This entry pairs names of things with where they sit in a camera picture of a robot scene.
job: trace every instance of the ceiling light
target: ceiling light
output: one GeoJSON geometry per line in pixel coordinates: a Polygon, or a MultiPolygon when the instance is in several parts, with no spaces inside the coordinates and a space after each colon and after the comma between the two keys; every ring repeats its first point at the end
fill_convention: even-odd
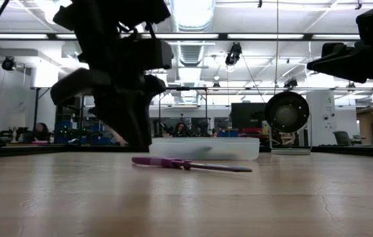
{"type": "Polygon", "coordinates": [[[180,45],[180,46],[215,46],[215,43],[209,42],[167,42],[169,45],[180,45]]]}
{"type": "MultiPolygon", "coordinates": [[[[150,34],[141,34],[143,38],[151,38],[150,34]]],[[[166,40],[201,40],[201,39],[218,39],[218,34],[206,34],[206,33],[177,33],[177,34],[155,34],[156,38],[166,40]]]]}
{"type": "MultiPolygon", "coordinates": [[[[278,34],[278,39],[281,40],[296,40],[302,39],[303,34],[278,34]]],[[[228,39],[243,39],[243,40],[275,40],[277,39],[277,34],[228,34],[228,39]]]]}
{"type": "Polygon", "coordinates": [[[360,36],[358,34],[315,34],[312,36],[314,40],[359,40],[360,36]]]}
{"type": "Polygon", "coordinates": [[[40,39],[47,39],[46,34],[0,34],[0,40],[40,40],[40,39]]]}
{"type": "Polygon", "coordinates": [[[75,34],[57,34],[56,37],[58,39],[62,39],[62,40],[73,40],[75,39],[76,40],[76,35],[75,34]]]}

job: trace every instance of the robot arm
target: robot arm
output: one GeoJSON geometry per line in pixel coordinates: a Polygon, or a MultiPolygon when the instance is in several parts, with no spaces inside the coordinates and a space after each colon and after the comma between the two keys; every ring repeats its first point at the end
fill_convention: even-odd
{"type": "Polygon", "coordinates": [[[73,30],[80,43],[78,69],[51,88],[55,105],[89,91],[95,100],[90,113],[117,131],[129,145],[151,144],[149,104],[165,90],[164,82],[145,70],[172,66],[169,44],[154,37],[139,39],[135,26],[162,22],[170,16],[163,0],[73,0],[61,7],[54,21],[73,30]],[[122,33],[133,31],[121,38],[122,33]]]}
{"type": "Polygon", "coordinates": [[[354,47],[325,43],[322,57],[307,64],[309,70],[365,83],[373,79],[373,9],[356,19],[361,40],[354,47]]]}

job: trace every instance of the black circular light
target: black circular light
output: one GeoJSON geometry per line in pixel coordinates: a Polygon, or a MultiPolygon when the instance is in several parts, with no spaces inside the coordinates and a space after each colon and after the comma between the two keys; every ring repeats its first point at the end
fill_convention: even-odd
{"type": "Polygon", "coordinates": [[[274,95],[265,107],[265,119],[279,132],[296,132],[309,118],[309,105],[298,93],[282,92],[274,95]]]}

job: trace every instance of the spotlight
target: spotlight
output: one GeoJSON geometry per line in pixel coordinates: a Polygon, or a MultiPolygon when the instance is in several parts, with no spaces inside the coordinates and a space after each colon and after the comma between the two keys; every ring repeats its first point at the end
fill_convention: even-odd
{"type": "Polygon", "coordinates": [[[284,82],[284,88],[291,89],[291,88],[294,88],[296,86],[298,86],[298,85],[297,85],[297,81],[296,81],[295,78],[292,78],[291,80],[284,82]]]}
{"type": "Polygon", "coordinates": [[[15,70],[15,58],[13,56],[6,56],[5,60],[2,62],[2,69],[7,71],[15,70]]]}
{"type": "Polygon", "coordinates": [[[356,88],[355,83],[354,82],[349,82],[349,84],[346,85],[346,88],[356,88]]]}
{"type": "Polygon", "coordinates": [[[241,55],[241,46],[240,43],[233,43],[232,48],[230,48],[230,51],[227,54],[226,57],[226,65],[234,66],[240,59],[241,55]]]}

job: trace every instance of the table surface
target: table surface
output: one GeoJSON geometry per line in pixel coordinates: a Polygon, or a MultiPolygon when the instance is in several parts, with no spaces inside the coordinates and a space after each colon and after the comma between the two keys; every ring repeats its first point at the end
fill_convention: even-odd
{"type": "Polygon", "coordinates": [[[262,153],[252,173],[128,153],[0,158],[0,236],[373,236],[373,157],[262,153]]]}

